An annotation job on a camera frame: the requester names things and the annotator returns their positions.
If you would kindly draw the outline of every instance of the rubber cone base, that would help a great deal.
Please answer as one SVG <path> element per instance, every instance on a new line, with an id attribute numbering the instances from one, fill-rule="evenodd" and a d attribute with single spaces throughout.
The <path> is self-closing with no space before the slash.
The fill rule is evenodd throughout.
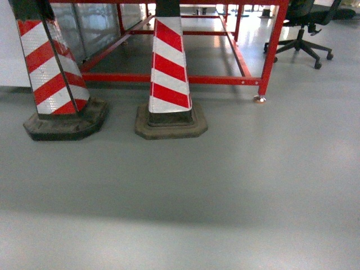
<path id="1" fill-rule="evenodd" d="M 148 124 L 148 104 L 142 104 L 137 109 L 135 121 L 135 133 L 147 140 L 194 138 L 208 130 L 208 124 L 200 104 L 192 104 L 192 120 L 190 125 L 174 125 L 164 127 L 152 127 Z"/>
<path id="2" fill-rule="evenodd" d="M 34 141 L 81 140 L 100 130 L 106 113 L 106 102 L 92 98 L 79 116 L 64 119 L 55 115 L 49 116 L 49 119 L 39 119 L 35 113 L 24 123 L 24 128 Z"/>

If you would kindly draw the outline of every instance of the red and white striped cone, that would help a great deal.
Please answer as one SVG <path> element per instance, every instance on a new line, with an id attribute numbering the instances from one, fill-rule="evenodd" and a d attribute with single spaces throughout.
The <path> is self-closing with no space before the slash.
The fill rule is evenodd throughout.
<path id="1" fill-rule="evenodd" d="M 152 47 L 150 113 L 190 111 L 192 107 L 180 17 L 158 17 Z"/>
<path id="2" fill-rule="evenodd" d="M 54 51 L 42 21 L 18 21 L 17 24 L 38 114 L 81 111 L 90 95 L 59 26 L 55 21 L 46 22 Z"/>
<path id="3" fill-rule="evenodd" d="M 98 131 L 106 103 L 90 99 L 57 21 L 18 20 L 17 24 L 37 107 L 37 114 L 24 123 L 31 138 L 77 140 Z"/>
<path id="4" fill-rule="evenodd" d="M 198 137 L 208 127 L 190 97 L 179 0 L 156 1 L 156 15 L 150 98 L 138 109 L 135 131 L 150 140 Z"/>

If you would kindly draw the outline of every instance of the red metal table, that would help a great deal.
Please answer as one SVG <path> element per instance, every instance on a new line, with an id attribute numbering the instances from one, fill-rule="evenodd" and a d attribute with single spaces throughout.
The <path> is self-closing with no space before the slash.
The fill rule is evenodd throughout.
<path id="1" fill-rule="evenodd" d="M 95 55 L 92 59 L 87 61 L 80 67 L 83 78 L 87 81 L 106 81 L 106 82 L 150 82 L 150 74 L 135 74 L 135 73 L 93 73 L 89 72 L 99 61 L 105 56 L 110 54 L 116 47 L 125 42 L 132 35 L 137 34 L 153 34 L 152 30 L 141 30 L 142 27 L 147 24 L 154 16 L 149 16 L 149 10 L 147 4 L 155 3 L 155 0 L 50 0 L 51 3 L 108 3 L 116 4 L 119 14 L 119 25 L 121 37 L 100 53 Z M 146 4 L 147 18 L 139 22 L 134 27 L 125 30 L 122 23 L 122 16 L 120 10 L 120 4 Z M 254 101 L 257 103 L 264 103 L 266 101 L 265 94 L 268 87 L 272 66 L 275 60 L 276 48 L 281 33 L 283 21 L 285 19 L 289 0 L 181 0 L 181 4 L 197 4 L 197 5 L 225 5 L 227 11 L 228 5 L 238 5 L 238 14 L 241 14 L 241 7 L 244 5 L 275 5 L 278 6 L 276 21 L 273 24 L 271 37 L 269 41 L 269 47 L 265 58 L 263 71 L 261 77 L 253 77 L 250 74 L 245 60 L 237 46 L 237 40 L 239 38 L 240 20 L 241 16 L 237 17 L 235 31 L 227 30 L 227 12 L 224 16 L 182 16 L 184 18 L 211 18 L 220 19 L 224 27 L 224 31 L 184 31 L 184 35 L 223 35 L 226 36 L 231 45 L 234 57 L 237 61 L 240 69 L 241 76 L 203 76 L 203 75 L 189 75 L 188 79 L 190 83 L 196 84 L 227 84 L 227 85 L 240 85 L 240 86 L 258 86 L 258 95 L 254 97 Z"/>

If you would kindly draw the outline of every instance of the chair wheel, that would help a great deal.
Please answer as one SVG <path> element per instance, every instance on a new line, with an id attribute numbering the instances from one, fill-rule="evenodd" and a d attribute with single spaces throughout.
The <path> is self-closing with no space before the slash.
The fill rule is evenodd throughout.
<path id="1" fill-rule="evenodd" d="M 326 56 L 326 59 L 331 60 L 334 58 L 334 55 L 332 53 L 328 53 Z"/>
<path id="2" fill-rule="evenodd" d="M 321 68 L 321 63 L 320 62 L 316 62 L 315 63 L 315 69 L 320 69 Z"/>

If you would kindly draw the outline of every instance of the gray floor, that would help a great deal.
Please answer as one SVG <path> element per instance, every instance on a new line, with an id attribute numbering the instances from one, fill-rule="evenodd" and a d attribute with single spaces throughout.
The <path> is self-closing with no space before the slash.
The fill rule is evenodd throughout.
<path id="1" fill-rule="evenodd" d="M 254 75 L 271 21 L 242 21 Z M 360 269 L 359 29 L 337 21 L 306 34 L 334 49 L 321 70 L 304 52 L 279 55 L 265 105 L 254 87 L 191 85 L 209 124 L 193 139 L 135 135 L 149 85 L 92 83 L 110 104 L 102 130 L 33 142 L 22 127 L 31 92 L 1 87 L 0 269 Z M 99 66 L 150 69 L 142 39 Z M 224 39 L 184 43 L 191 74 L 234 72 Z"/>

